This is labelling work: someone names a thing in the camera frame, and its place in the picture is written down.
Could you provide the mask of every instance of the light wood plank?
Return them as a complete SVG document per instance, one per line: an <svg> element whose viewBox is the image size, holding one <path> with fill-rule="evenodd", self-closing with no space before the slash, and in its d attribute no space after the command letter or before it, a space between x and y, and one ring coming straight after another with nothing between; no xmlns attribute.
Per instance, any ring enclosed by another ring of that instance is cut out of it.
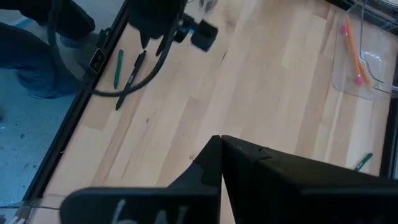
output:
<svg viewBox="0 0 398 224"><path fill-rule="evenodd" d="M175 44L158 76L119 111L117 99L92 97L46 194L167 186L214 134L350 169L372 152L363 172L377 175L389 100L364 100L331 85L342 13L324 0L220 0L208 18L220 29L208 53L189 40ZM125 52L124 86L141 50L137 37L125 28L99 89L113 88L118 49ZM150 43L139 80L157 60L157 44ZM386 67L387 82L393 71ZM227 197L221 218L233 223Z"/></svg>

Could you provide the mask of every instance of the orange pencil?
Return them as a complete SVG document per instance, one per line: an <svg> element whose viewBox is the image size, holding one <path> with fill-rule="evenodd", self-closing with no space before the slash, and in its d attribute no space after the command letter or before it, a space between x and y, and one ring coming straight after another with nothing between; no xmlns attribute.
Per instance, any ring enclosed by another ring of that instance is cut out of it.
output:
<svg viewBox="0 0 398 224"><path fill-rule="evenodd" d="M355 67L357 69L357 72L359 71L358 75L362 75L362 77L364 78L364 81L366 83L366 87L368 88L369 91L371 91L372 83L371 83L368 73L365 71L362 63L359 61L359 55L358 55L358 51L356 50L356 47L355 47L353 28L352 28L349 16L346 17L346 24L347 24L349 46L351 48L351 53L353 56L354 63L356 64Z"/></svg>

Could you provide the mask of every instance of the concrete floor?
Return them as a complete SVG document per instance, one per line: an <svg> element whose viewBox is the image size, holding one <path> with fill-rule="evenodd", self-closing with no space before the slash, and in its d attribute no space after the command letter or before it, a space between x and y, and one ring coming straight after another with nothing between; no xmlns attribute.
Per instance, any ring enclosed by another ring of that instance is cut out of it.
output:
<svg viewBox="0 0 398 224"><path fill-rule="evenodd" d="M124 0L76 0L96 22L96 32L109 27ZM0 22L15 24L24 20L16 11L0 10ZM43 41L46 33L35 22L24 29ZM65 64L81 77L83 70L72 59L72 50L60 46ZM21 201L47 152L73 97L36 100L17 82L15 71L0 70L0 205Z"/></svg>

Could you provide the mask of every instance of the person's leg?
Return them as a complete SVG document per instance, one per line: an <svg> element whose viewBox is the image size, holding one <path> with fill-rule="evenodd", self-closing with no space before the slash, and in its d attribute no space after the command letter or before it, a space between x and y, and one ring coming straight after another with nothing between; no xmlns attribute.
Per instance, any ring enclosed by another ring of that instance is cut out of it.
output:
<svg viewBox="0 0 398 224"><path fill-rule="evenodd" d="M95 30L95 23L79 5L72 0L62 0L56 31L69 39L83 39ZM17 9L22 15L41 25L49 20L52 0L19 0Z"/></svg>
<svg viewBox="0 0 398 224"><path fill-rule="evenodd" d="M49 46L38 37L0 22L0 68L18 70L18 79L31 95L56 98L77 91L75 77L59 73Z"/></svg>

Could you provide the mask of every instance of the green pen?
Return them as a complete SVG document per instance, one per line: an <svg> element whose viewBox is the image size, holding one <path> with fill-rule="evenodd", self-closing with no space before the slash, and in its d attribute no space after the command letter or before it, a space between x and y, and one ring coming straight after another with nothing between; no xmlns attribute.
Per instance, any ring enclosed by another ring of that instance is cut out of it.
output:
<svg viewBox="0 0 398 224"><path fill-rule="evenodd" d="M113 88L117 89L119 84L119 77L120 77L120 69L122 68L122 61L123 61L123 50L119 50L118 55L118 65L116 67L116 72L114 74L114 81L113 81Z"/></svg>
<svg viewBox="0 0 398 224"><path fill-rule="evenodd" d="M361 160L361 162L355 167L354 171L360 171L363 166L372 158L373 153L368 153L366 156Z"/></svg>

